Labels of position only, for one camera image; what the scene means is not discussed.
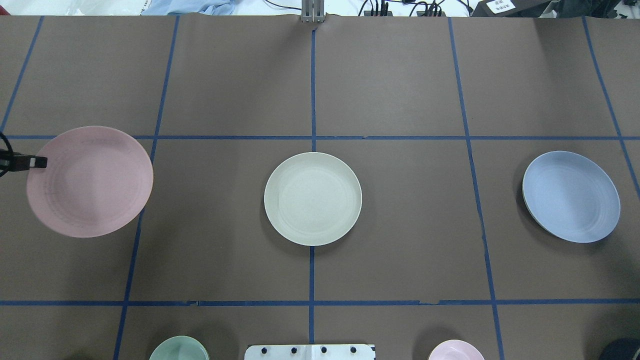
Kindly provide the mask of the pink plate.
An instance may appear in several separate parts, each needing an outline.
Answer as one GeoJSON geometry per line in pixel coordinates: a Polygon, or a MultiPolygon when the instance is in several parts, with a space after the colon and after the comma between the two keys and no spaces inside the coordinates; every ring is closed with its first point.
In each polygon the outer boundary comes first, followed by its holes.
{"type": "Polygon", "coordinates": [[[153,191],[146,149],[119,129],[82,126],[51,139],[26,179],[30,209],[43,225],[69,237],[110,234],[130,223],[153,191]]]}

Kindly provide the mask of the blue plate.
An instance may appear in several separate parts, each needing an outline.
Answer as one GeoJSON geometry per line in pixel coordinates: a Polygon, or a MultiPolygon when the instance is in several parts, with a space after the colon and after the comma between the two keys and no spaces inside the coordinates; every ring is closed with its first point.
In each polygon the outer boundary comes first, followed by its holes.
{"type": "Polygon", "coordinates": [[[580,153],[555,150],[534,158],[523,174],[521,190],[535,222],[571,243],[603,240],[621,218],[621,198],[612,178],[580,153]]]}

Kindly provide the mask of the clear plastic bag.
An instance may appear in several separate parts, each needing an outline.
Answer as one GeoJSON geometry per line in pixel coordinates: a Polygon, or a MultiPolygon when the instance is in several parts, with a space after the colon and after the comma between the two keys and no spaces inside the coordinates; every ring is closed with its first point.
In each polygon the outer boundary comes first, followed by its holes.
{"type": "Polygon", "coordinates": [[[72,0],[67,16],[139,16],[152,0],[72,0]]]}

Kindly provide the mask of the light blue shirt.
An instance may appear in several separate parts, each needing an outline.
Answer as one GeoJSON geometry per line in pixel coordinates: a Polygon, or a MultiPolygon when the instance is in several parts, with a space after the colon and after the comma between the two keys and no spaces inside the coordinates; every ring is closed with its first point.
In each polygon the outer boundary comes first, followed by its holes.
{"type": "Polygon", "coordinates": [[[228,16],[236,7],[235,0],[151,0],[142,16],[177,16],[183,14],[204,14],[208,16],[228,16]]]}

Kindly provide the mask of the green bowl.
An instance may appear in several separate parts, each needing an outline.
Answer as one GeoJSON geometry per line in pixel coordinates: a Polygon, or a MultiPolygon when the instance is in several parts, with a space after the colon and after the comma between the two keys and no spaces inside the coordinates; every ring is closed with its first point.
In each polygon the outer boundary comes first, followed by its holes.
{"type": "Polygon", "coordinates": [[[155,347],[149,360],[210,360],[205,346],[187,335],[170,337],[155,347]]]}

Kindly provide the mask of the cream plate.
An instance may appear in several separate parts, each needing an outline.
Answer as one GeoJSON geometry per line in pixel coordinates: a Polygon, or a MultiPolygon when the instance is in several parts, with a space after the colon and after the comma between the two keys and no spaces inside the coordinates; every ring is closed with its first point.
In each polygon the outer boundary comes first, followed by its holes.
{"type": "Polygon", "coordinates": [[[345,237],[359,219],[362,201],[356,173],[324,152],[298,153],[281,162],[263,192],[272,227],[284,239],[308,247],[345,237]]]}

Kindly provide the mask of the pink bowl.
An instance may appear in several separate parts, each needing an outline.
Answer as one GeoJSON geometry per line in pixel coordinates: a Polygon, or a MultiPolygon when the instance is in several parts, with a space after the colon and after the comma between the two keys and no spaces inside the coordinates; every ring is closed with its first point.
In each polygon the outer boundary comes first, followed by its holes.
{"type": "Polygon", "coordinates": [[[459,339],[443,341],[432,349],[428,360],[484,360],[484,356],[469,342],[459,339]]]}

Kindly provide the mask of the black box with label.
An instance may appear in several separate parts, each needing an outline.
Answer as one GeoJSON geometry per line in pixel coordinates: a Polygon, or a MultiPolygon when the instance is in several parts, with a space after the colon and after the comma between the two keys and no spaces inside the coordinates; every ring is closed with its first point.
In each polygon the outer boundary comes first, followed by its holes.
{"type": "Polygon", "coordinates": [[[471,18],[553,18],[560,0],[484,0],[471,18]]]}

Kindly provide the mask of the dark blue pot with lid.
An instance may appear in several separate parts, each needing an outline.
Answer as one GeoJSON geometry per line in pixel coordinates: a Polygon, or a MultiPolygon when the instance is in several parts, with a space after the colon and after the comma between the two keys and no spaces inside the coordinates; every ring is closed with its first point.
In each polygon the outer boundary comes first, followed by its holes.
{"type": "Polygon", "coordinates": [[[601,351],[599,360],[639,360],[640,340],[638,338],[619,338],[611,341],[601,351]]]}

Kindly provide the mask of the aluminium frame post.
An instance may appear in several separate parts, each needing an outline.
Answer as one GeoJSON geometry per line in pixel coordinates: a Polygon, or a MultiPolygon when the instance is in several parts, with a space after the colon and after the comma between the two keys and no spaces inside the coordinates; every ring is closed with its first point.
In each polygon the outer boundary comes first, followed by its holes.
{"type": "Polygon", "coordinates": [[[325,0],[302,0],[301,22],[324,23],[326,19],[325,0]]]}

